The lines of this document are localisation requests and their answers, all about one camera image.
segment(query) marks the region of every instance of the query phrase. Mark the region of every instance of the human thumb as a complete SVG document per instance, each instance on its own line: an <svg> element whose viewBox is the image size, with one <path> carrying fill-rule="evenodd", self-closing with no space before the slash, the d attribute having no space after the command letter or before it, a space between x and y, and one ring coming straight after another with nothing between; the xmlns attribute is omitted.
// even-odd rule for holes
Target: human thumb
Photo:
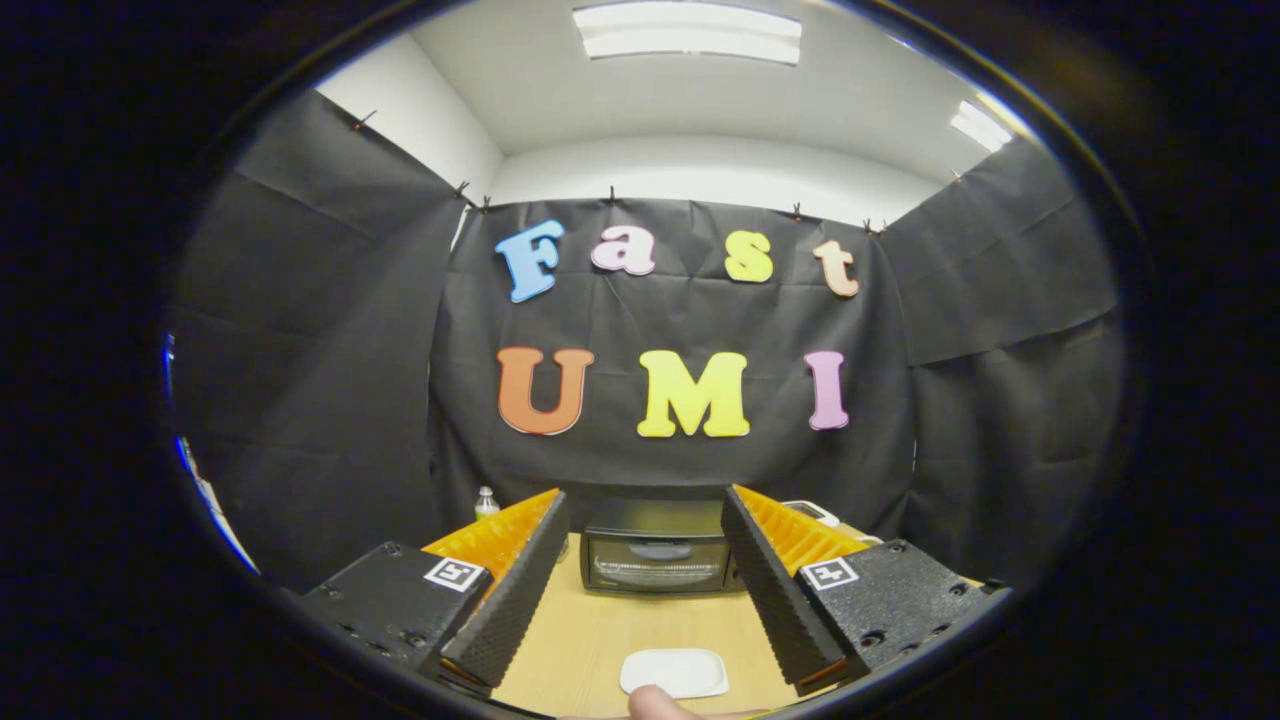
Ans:
<svg viewBox="0 0 1280 720"><path fill-rule="evenodd" d="M631 720L701 720L700 715L676 705L658 685L640 685L632 691L627 711Z"/></svg>

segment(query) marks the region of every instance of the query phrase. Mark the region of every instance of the letter m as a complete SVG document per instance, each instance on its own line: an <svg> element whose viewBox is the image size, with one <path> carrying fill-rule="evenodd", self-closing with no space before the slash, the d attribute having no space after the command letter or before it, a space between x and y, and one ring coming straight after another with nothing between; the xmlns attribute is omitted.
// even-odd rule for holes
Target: letter m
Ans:
<svg viewBox="0 0 1280 720"><path fill-rule="evenodd" d="M694 382L680 355L669 350L650 350L640 355L649 370L649 405L636 430L644 437L671 437L676 424L667 414L669 405L686 436L698 432L703 415L710 418L703 432L712 437L739 437L751 429L742 416L742 370L746 357L737 352L717 352L707 361L703 377Z"/></svg>

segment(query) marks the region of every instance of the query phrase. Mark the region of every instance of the black cloth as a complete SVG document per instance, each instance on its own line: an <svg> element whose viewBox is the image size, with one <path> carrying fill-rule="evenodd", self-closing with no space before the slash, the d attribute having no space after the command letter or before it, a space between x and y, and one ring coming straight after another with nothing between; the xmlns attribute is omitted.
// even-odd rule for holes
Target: black cloth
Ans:
<svg viewBox="0 0 1280 720"><path fill-rule="evenodd" d="M178 429L257 566L305 592L440 527L435 307L465 202L311 91L212 192L172 313Z"/></svg>
<svg viewBox="0 0 1280 720"><path fill-rule="evenodd" d="M1021 584L1100 489L1125 368L1106 245L1070 178L1018 138L882 238L918 442L902 534Z"/></svg>
<svg viewBox="0 0 1280 720"><path fill-rule="evenodd" d="M566 229L556 242L556 284L511 302L512 279L494 246L548 219ZM605 273L590 252L611 225L639 225L657 241L648 275ZM763 283L730 279L724 238L764 233L773 275ZM813 249L838 240L854 255L861 283L851 299L823 279ZM503 347L544 354L534 375L534 407L559 398L554 351L586 348L582 415L557 436L530 436L498 414ZM696 379L716 352L740 352L742 404L750 433L708 437L701 429L669 438L640 437L649 350L678 354ZM849 425L815 432L813 377L806 352L845 355L840 369ZM722 497L741 483L780 500L806 498L854 525L896 534L910 482L911 433L906 356L897 290L884 254L860 228L795 222L783 213L666 200L595 200L506 205L472 213L449 261L431 355L431 437L438 452L433 484L448 520L462 524L476 487L500 503L559 487L573 500L581 528L591 500Z"/></svg>

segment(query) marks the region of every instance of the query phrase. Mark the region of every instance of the foam letter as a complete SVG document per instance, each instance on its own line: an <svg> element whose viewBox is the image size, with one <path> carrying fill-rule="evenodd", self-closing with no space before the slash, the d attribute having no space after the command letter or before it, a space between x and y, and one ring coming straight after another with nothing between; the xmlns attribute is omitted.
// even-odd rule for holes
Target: foam letter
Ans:
<svg viewBox="0 0 1280 720"><path fill-rule="evenodd" d="M648 275L653 263L653 233L635 225L613 225L600 233L602 242L591 251L591 263L604 270L626 269L631 275Z"/></svg>
<svg viewBox="0 0 1280 720"><path fill-rule="evenodd" d="M845 265L854 264L852 254L841 252L840 243L828 240L813 249L813 256L822 260L822 274L827 277L827 287L831 288L831 292L841 297L858 295L858 281L849 279L845 274Z"/></svg>
<svg viewBox="0 0 1280 720"><path fill-rule="evenodd" d="M508 425L522 433L554 436L577 423L582 414L582 386L586 366L595 360L590 350L558 350L556 364L561 366L561 401L556 410L534 410L530 393L534 389L534 366L543 361L543 354L532 347L504 347L498 351L502 379L498 383L498 414Z"/></svg>
<svg viewBox="0 0 1280 720"><path fill-rule="evenodd" d="M773 274L769 238L758 232L733 231L724 238L724 269L735 281L762 283Z"/></svg>
<svg viewBox="0 0 1280 720"><path fill-rule="evenodd" d="M556 252L556 243L552 241L563 236L564 225L547 220L494 246L495 252L502 252L507 258L507 269L511 270L511 279L515 283L511 288L512 302L524 302L556 284L556 278L544 273L539 264L550 269L559 263L559 254Z"/></svg>
<svg viewBox="0 0 1280 720"><path fill-rule="evenodd" d="M849 414L840 397L840 366L845 356L823 350L804 356L813 369L813 416L809 427L815 430L835 430L849 424Z"/></svg>
<svg viewBox="0 0 1280 720"><path fill-rule="evenodd" d="M737 352L717 352L707 361L703 377L694 378L680 355L669 350L650 350L640 355L640 364L649 370L649 405L645 419L636 425L644 437L671 437L676 424L667 414L667 405L676 411L686 436L698 432L707 407L710 418L703 432L712 437L739 437L751 429L742 416L742 369L746 357Z"/></svg>

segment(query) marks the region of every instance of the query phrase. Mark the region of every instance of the table surface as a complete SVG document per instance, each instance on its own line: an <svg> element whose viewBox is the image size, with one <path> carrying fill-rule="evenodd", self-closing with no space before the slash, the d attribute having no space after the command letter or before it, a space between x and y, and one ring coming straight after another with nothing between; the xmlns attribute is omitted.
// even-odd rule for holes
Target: table surface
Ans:
<svg viewBox="0 0 1280 720"><path fill-rule="evenodd" d="M840 529L861 534L849 525ZM577 552L579 536L570 533L568 552L552 571L494 700L557 717L625 717L622 661L640 650L682 647L718 653L728 674L727 693L681 701L694 712L764 711L799 700L783 682L745 592L682 598L589 593Z"/></svg>

